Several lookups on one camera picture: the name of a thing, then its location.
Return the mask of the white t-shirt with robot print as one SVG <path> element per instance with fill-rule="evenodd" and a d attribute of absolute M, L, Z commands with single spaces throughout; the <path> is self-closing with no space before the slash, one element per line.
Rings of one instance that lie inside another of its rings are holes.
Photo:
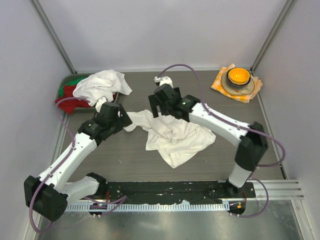
<path fill-rule="evenodd" d="M 186 163 L 216 140 L 216 135 L 206 127 L 170 115 L 154 118 L 147 109 L 127 114 L 132 124 L 124 130 L 132 132 L 136 127 L 141 127 L 148 132 L 145 150 L 158 151 L 173 169 Z"/>

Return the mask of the yellow checkered cloth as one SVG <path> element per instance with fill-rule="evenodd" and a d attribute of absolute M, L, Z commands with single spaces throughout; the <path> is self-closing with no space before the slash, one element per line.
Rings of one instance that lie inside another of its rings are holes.
<path fill-rule="evenodd" d="M 245 85 L 236 85 L 228 78 L 229 71 L 234 68 L 236 66 L 233 63 L 228 67 L 223 66 L 219 70 L 211 88 L 225 97 L 248 104 L 259 93 L 263 83 L 257 76 L 251 74 Z"/>

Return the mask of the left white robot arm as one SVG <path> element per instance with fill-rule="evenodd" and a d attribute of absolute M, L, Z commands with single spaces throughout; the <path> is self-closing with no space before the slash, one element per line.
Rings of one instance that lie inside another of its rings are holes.
<path fill-rule="evenodd" d="M 132 124 L 121 104 L 105 102 L 95 116 L 83 122 L 70 145 L 39 176 L 24 181 L 24 196 L 29 216 L 36 212 L 51 222 L 58 220 L 67 206 L 93 196 L 100 200 L 107 192 L 107 181 L 96 173 L 68 183 L 83 160 L 107 138 Z"/>

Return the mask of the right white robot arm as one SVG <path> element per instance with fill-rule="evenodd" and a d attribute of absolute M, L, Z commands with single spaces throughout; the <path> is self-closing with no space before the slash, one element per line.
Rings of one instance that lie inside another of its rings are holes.
<path fill-rule="evenodd" d="M 235 165 L 226 180 L 226 193 L 233 198 L 244 191 L 248 178 L 256 170 L 268 149 L 263 126 L 248 124 L 221 114 L 192 95 L 181 96 L 179 88 L 165 83 L 148 96 L 154 118 L 172 116 L 177 120 L 205 127 L 234 145 Z"/>

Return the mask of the red t-shirt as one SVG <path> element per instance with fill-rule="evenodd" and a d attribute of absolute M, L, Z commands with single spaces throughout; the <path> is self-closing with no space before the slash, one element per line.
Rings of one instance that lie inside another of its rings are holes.
<path fill-rule="evenodd" d="M 76 110 L 93 110 L 95 104 L 101 97 L 106 97 L 108 102 L 113 102 L 118 94 L 111 87 L 78 87 L 77 85 L 65 85 L 62 97 L 55 100 L 56 106 L 63 112 L 71 115 Z"/>

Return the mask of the green t-shirt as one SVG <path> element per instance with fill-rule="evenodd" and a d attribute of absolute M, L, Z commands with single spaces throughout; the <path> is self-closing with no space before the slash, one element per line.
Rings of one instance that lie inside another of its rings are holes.
<path fill-rule="evenodd" d="M 58 89 L 58 96 L 62 97 L 64 95 L 64 86 L 76 86 L 81 80 L 85 79 L 86 77 L 79 77 L 75 80 L 69 81 L 67 83 L 64 83 L 59 89 Z"/>

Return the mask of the dark ceramic bowl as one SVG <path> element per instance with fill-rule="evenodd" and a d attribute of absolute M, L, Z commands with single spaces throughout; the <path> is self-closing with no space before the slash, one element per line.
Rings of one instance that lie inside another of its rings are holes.
<path fill-rule="evenodd" d="M 246 70 L 230 70 L 227 73 L 227 81 L 235 86 L 245 86 L 250 82 L 251 75 Z"/>

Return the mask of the beige ceramic plate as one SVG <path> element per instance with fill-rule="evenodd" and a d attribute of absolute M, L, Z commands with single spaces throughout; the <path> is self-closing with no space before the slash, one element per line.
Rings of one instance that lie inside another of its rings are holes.
<path fill-rule="evenodd" d="M 245 85 L 245 86 L 237 86 L 237 85 L 233 85 L 232 83 L 229 83 L 227 80 L 227 73 L 224 73 L 221 77 L 220 80 L 220 84 L 222 86 L 222 88 L 229 94 L 232 96 L 246 96 L 246 95 L 250 95 L 251 93 L 253 93 L 254 89 L 255 89 L 255 83 L 252 80 L 252 78 L 250 78 L 250 82 Z"/>

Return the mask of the orange bowl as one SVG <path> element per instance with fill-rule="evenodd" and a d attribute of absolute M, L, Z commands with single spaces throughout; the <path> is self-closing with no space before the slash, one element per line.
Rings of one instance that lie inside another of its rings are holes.
<path fill-rule="evenodd" d="M 228 71 L 227 77 L 233 84 L 245 85 L 250 80 L 251 75 L 248 70 L 235 67 Z"/>

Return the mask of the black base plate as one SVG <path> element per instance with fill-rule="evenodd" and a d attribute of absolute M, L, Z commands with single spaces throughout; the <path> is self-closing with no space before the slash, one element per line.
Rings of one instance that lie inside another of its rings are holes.
<path fill-rule="evenodd" d="M 218 204 L 223 199 L 253 199 L 254 185 L 246 182 L 237 188 L 225 181 L 137 181 L 108 182 L 111 201 L 126 196 L 125 204 L 173 205 L 187 201 L 192 205 Z"/>

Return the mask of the aluminium rail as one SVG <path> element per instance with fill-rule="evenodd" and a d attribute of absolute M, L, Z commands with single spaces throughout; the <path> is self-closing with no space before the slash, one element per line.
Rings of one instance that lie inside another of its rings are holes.
<path fill-rule="evenodd" d="M 253 183 L 256 197 L 255 198 L 265 198 L 266 193 L 269 194 L 269 197 L 274 200 L 279 199 L 289 199 L 289 198 L 301 198 L 303 193 L 299 183 L 296 180 L 266 180 L 262 183 L 258 183 L 255 180 L 249 180 L 247 182 Z M 102 196 L 88 196 L 92 199 L 102 199 L 108 194 Z"/>

